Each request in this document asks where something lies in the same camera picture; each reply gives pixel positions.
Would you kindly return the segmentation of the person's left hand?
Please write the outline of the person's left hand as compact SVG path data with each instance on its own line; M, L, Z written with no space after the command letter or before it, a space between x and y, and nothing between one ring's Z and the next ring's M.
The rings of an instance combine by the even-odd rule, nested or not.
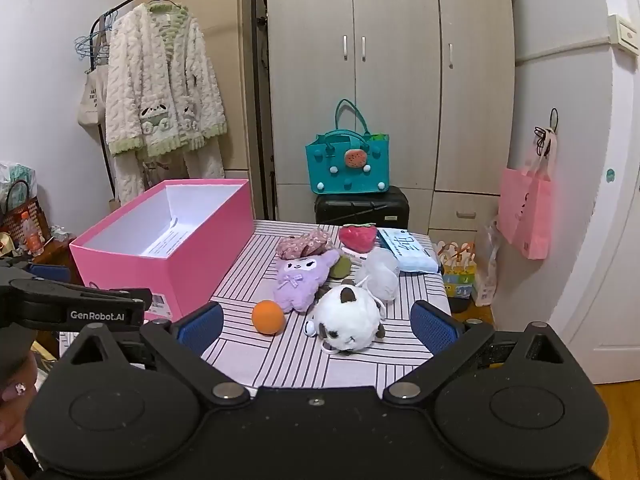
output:
M1 451L16 445L24 437L25 416L37 393L37 377L37 363L32 353L29 353L21 367L9 379L6 388L2 390Z

